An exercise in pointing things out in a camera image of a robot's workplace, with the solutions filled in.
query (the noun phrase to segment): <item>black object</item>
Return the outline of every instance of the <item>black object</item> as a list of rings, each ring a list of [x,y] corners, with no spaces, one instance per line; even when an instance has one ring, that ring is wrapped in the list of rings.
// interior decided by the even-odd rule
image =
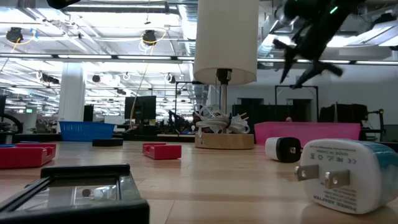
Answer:
[[[53,84],[59,84],[60,80],[58,78],[51,77],[49,75],[43,74],[42,75],[42,81],[45,83],[53,83]]]
[[[126,97],[126,105],[124,107],[124,118],[130,119],[134,97]],[[134,114],[132,116],[136,121],[143,119],[156,119],[156,96],[139,96],[134,106]]]
[[[22,28],[19,27],[11,27],[11,30],[7,32],[6,39],[12,43],[18,44],[24,40],[24,36],[22,35]]]
[[[11,144],[14,140],[15,134],[20,134],[24,131],[22,123],[15,117],[9,114],[0,114],[1,120],[7,118],[11,120],[17,127],[17,131],[11,130],[11,125],[7,122],[0,122],[0,144]]]
[[[116,90],[116,93],[120,94],[120,95],[124,95],[124,96],[127,94],[124,90],[120,90],[120,89]]]
[[[47,0],[47,3],[50,7],[54,9],[62,9],[64,7],[70,6],[71,4],[75,4],[76,2],[80,2],[80,0]]]
[[[285,67],[280,82],[282,83],[285,80],[292,65],[297,62],[297,59],[295,59],[297,55],[311,60],[312,64],[304,71],[292,88],[300,88],[307,80],[321,74],[324,70],[329,70],[339,77],[342,76],[342,69],[330,63],[319,62],[319,58],[326,49],[327,43],[337,33],[346,18],[356,11],[358,4],[362,2],[365,2],[365,0],[286,0],[284,4],[284,16],[290,21],[298,17],[304,20],[304,22],[303,26],[292,37],[292,40],[297,44],[295,47],[291,47],[277,39],[274,40],[274,45],[278,49],[285,50]],[[278,23],[279,25],[275,27],[283,27],[280,26],[282,23],[281,20]],[[302,31],[306,28],[308,28],[306,34],[301,36]]]
[[[93,75],[93,82],[99,83],[101,81],[101,77],[99,75]]]
[[[94,147],[113,147],[113,146],[122,146],[123,139],[94,139],[93,146]]]
[[[291,88],[289,85],[276,85],[275,86],[275,105],[278,105],[278,88]],[[319,87],[317,86],[300,86],[300,88],[313,88],[315,89],[315,106],[317,108],[317,121],[319,120]]]
[[[97,194],[79,205],[80,190],[83,197],[88,191]],[[111,217],[149,223],[148,203],[139,195],[129,164],[46,167],[40,179],[0,204],[0,223],[109,223]]]
[[[94,105],[85,105],[83,121],[92,122],[94,120]]]
[[[157,43],[154,30],[146,30],[145,34],[142,36],[142,39],[148,46],[154,46]]]
[[[292,163],[300,160],[301,143],[297,138],[279,138],[275,149],[280,162]]]

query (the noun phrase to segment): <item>lamp base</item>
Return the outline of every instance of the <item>lamp base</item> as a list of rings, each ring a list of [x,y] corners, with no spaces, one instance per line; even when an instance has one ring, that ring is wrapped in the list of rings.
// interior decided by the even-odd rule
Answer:
[[[195,147],[204,149],[227,149],[227,150],[243,150],[254,149],[253,134],[205,134],[202,133],[201,138],[195,135]]]

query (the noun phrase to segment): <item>electrical cord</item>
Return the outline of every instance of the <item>electrical cord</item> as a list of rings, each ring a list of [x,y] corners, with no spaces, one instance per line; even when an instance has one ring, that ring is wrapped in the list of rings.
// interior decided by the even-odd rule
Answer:
[[[244,116],[246,113],[242,115],[238,114],[234,117],[229,117],[228,115],[222,113],[221,110],[218,109],[216,106],[196,106],[202,106],[199,112],[195,110],[195,114],[201,119],[201,121],[198,121],[196,123],[196,126],[199,128],[198,134],[201,141],[202,128],[210,128],[214,133],[219,133],[219,131],[222,129],[230,130],[231,132],[236,134],[247,134],[250,132],[250,127],[248,125],[248,122],[246,121],[248,118],[242,119],[242,116]],[[207,111],[209,115],[202,116],[201,114],[203,114],[204,111]]]
[[[151,55],[154,53],[154,48],[155,48],[155,44],[152,45],[152,50],[151,50],[151,52],[150,52]],[[146,75],[146,73],[147,73],[148,66],[149,66],[149,63],[147,63],[147,65],[146,65],[146,67],[145,67],[144,74],[142,75],[142,78],[141,78],[141,82],[139,83],[138,90],[137,90],[137,92],[136,92],[136,97],[134,98],[134,102],[133,102],[133,104],[132,104],[132,108],[131,108],[131,112],[130,112],[130,128],[129,128],[126,132],[129,132],[130,130],[132,130],[132,116],[134,115],[134,108],[135,108],[135,106],[136,106],[136,101],[137,101],[137,97],[138,97],[138,92],[139,92],[139,90],[141,89],[141,85],[142,85],[142,82],[144,81],[145,75]]]

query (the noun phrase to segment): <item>white cable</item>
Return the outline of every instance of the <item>white cable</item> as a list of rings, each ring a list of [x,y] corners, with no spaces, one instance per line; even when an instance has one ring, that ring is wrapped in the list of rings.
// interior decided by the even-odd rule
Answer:
[[[214,133],[218,133],[220,130],[227,127],[229,123],[229,117],[227,114],[223,114],[220,109],[216,106],[209,105],[195,105],[195,106],[202,106],[202,109],[199,113],[195,110],[195,114],[200,117],[201,121],[196,123],[196,126],[199,128],[199,138],[201,139],[201,129],[202,128],[210,128]],[[202,112],[207,111],[208,115],[202,116]],[[236,115],[231,119],[231,125],[227,128],[233,133],[236,134],[247,134],[250,132],[250,127],[246,119],[242,119],[241,117],[245,115]]]

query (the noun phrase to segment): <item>desk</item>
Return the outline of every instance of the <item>desk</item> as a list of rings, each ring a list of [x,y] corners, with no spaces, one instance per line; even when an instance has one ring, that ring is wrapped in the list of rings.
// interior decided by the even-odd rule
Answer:
[[[154,161],[142,142],[95,149],[90,142],[61,142],[50,165],[128,162],[150,204],[151,224],[395,224],[398,200],[369,215],[347,215],[310,202],[294,177],[296,164],[265,158],[264,147],[247,151],[196,149],[181,143],[182,158]],[[0,170],[0,200],[22,190],[40,169]]]

